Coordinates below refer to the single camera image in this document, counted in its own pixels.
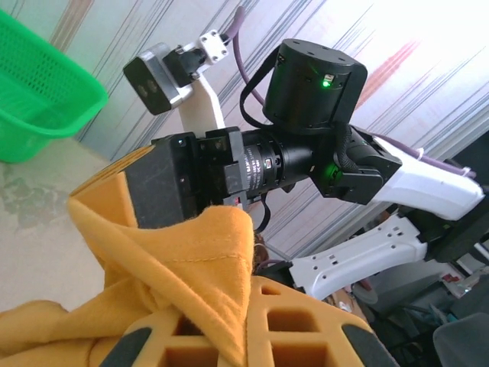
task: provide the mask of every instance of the yellow cloth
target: yellow cloth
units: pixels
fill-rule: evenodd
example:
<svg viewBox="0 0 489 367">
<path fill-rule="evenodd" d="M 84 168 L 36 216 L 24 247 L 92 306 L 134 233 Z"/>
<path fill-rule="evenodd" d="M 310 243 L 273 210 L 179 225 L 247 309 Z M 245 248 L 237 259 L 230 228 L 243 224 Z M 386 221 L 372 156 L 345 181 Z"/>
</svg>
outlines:
<svg viewBox="0 0 489 367">
<path fill-rule="evenodd" d="M 35 301 L 0 313 L 0 367 L 98 366 L 134 321 L 166 307 L 193 321 L 229 362 L 245 364 L 253 252 L 248 214 L 216 206 L 176 226 L 137 229 L 76 198 L 68 205 L 105 270 L 105 288 L 71 312 Z"/>
</svg>

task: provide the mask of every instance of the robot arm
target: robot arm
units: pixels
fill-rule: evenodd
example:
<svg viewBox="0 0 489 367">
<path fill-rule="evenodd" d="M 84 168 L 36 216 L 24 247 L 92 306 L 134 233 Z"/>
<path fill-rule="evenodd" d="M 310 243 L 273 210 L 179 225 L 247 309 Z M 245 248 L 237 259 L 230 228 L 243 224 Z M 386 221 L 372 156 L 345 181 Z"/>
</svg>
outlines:
<svg viewBox="0 0 489 367">
<path fill-rule="evenodd" d="M 356 128 L 351 128 L 346 140 L 342 137 L 345 144 L 338 149 L 331 125 L 348 124 L 366 69 L 337 50 L 284 41 L 274 51 L 277 59 L 268 57 L 257 73 L 263 77 L 267 68 L 274 68 L 264 105 L 274 125 L 244 133 L 226 128 L 217 95 L 202 74 L 227 54 L 223 38 L 210 31 L 175 50 L 159 44 L 125 67 L 126 77 L 148 109 L 159 114 L 178 108 L 187 132 L 154 141 L 156 147 L 144 162 L 136 161 L 126 170 L 133 200 L 139 202 L 136 214 L 146 221 L 139 223 L 141 228 L 174 224 L 198 215 L 208 205 L 246 209 L 268 191 L 288 192 L 307 177 L 324 197 L 361 204 L 399 203 L 430 215 L 419 220 L 412 214 L 396 214 L 364 235 L 261 273 L 319 299 L 392 266 L 439 253 L 440 247 L 472 247 L 477 239 L 471 242 L 472 238 L 460 235 L 461 226 L 472 226 L 473 238 L 487 230 L 487 215 L 481 217 L 482 223 L 473 218 L 474 213 L 484 212 L 487 200 L 471 178 L 419 161 Z M 310 74 L 311 65 L 315 74 Z M 259 83 L 256 76 L 241 102 L 250 94 L 250 86 Z M 248 114 L 244 117 L 252 120 Z M 338 159 L 345 152 L 352 163 L 348 169 L 339 163 L 344 159 Z M 145 178 L 146 167 L 159 166 L 161 172 L 151 171 Z M 143 179 L 158 181 L 152 183 L 155 189 L 166 189 L 147 197 L 145 191 L 136 190 Z M 160 213 L 155 203 L 169 200 L 174 202 L 172 213 Z M 433 224 L 426 228 L 427 222 Z"/>
</svg>

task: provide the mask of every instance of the black plastic housing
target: black plastic housing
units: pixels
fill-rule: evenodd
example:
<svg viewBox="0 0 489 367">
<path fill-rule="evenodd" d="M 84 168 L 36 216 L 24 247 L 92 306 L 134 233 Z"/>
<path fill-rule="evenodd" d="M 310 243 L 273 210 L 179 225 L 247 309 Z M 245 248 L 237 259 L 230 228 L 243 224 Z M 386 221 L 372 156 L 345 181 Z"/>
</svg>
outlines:
<svg viewBox="0 0 489 367">
<path fill-rule="evenodd" d="M 324 87 L 328 76 L 332 81 Z M 349 123 L 366 79 L 365 66 L 347 54 L 287 39 L 279 48 L 263 113 L 288 132 L 323 134 L 334 124 Z"/>
<path fill-rule="evenodd" d="M 306 138 L 286 132 L 243 132 L 248 198 L 306 179 L 318 143 L 316 137 Z"/>
</svg>

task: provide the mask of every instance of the camera lens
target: camera lens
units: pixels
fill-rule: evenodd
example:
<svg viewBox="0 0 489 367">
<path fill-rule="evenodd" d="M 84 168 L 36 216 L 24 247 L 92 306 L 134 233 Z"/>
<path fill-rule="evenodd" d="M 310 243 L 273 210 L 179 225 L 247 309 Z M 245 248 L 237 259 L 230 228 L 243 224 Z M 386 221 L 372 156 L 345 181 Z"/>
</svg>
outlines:
<svg viewBox="0 0 489 367">
<path fill-rule="evenodd" d="M 307 178 L 315 141 L 285 132 L 244 132 L 248 199 Z"/>
</svg>

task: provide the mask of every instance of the cable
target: cable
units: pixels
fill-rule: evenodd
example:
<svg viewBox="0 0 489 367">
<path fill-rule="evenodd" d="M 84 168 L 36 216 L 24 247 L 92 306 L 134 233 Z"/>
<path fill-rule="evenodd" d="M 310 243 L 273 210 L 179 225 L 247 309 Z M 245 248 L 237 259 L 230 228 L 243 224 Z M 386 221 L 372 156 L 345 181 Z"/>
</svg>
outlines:
<svg viewBox="0 0 489 367">
<path fill-rule="evenodd" d="M 231 25 L 226 29 L 223 34 L 229 37 L 229 40 L 232 40 L 236 34 L 238 34 L 239 28 L 245 21 L 245 8 L 242 6 L 238 6 L 236 8 L 235 17 L 231 23 Z"/>
<path fill-rule="evenodd" d="M 282 262 L 283 260 L 276 260 L 276 259 L 270 259 L 270 260 L 265 260 L 263 262 L 261 262 L 258 266 L 257 266 L 257 269 L 255 270 L 256 271 L 260 271 L 262 270 L 263 268 L 266 268 L 268 265 L 272 265 L 272 264 L 278 264 L 279 262 Z"/>
<path fill-rule="evenodd" d="M 387 143 L 392 144 L 394 147 L 396 147 L 400 151 L 408 154 L 409 156 L 411 156 L 415 159 L 418 159 L 421 162 L 429 164 L 430 166 L 440 168 L 441 170 L 450 172 L 452 174 L 457 174 L 458 176 L 467 176 L 471 179 L 474 179 L 477 176 L 477 174 L 474 171 L 471 171 L 470 169 L 458 168 L 458 167 L 452 166 L 451 164 L 447 164 L 445 162 L 437 161 L 434 158 L 427 157 L 424 154 L 422 157 L 420 157 L 420 153 L 416 149 L 410 148 L 407 145 L 401 143 L 400 141 L 389 138 L 388 136 L 381 135 L 381 134 L 373 134 L 373 133 L 371 133 L 371 134 L 373 136 L 377 136 L 378 138 L 381 138 L 382 140 L 385 140 Z"/>
<path fill-rule="evenodd" d="M 349 124 L 336 124 L 336 157 L 339 167 L 347 173 L 359 172 L 357 164 L 346 154 L 351 140 L 351 127 Z"/>
<path fill-rule="evenodd" d="M 272 217 L 272 212 L 267 205 L 267 194 L 268 193 L 261 194 L 261 203 L 263 204 L 263 208 L 265 209 L 265 214 L 263 215 L 263 219 L 260 225 L 258 226 L 258 228 L 255 229 L 255 233 L 262 233 L 265 228 L 267 228 L 268 223 L 270 222 L 270 218 Z"/>
<path fill-rule="evenodd" d="M 278 57 L 278 49 L 275 48 L 270 55 L 264 60 L 264 62 L 260 65 L 256 73 L 251 77 L 248 84 L 246 84 L 241 91 L 241 95 L 239 96 L 239 109 L 241 111 L 241 115 L 243 119 L 255 128 L 262 128 L 263 130 L 271 130 L 274 129 L 273 125 L 265 125 L 257 120 L 253 119 L 246 111 L 245 111 L 245 100 L 251 94 L 253 89 L 259 84 L 260 81 L 265 78 L 265 76 L 274 68 L 275 62 Z"/>
<path fill-rule="evenodd" d="M 235 37 L 232 40 L 232 50 L 235 53 L 236 65 L 238 65 L 239 73 L 241 74 L 244 83 L 248 84 L 250 82 L 250 78 L 246 74 L 245 65 L 243 64 L 243 60 L 241 58 L 241 51 L 239 49 L 239 32 L 236 33 Z M 253 89 L 251 91 L 251 94 L 261 105 L 265 103 L 263 97 L 260 96 L 260 93 L 256 89 Z"/>
</svg>

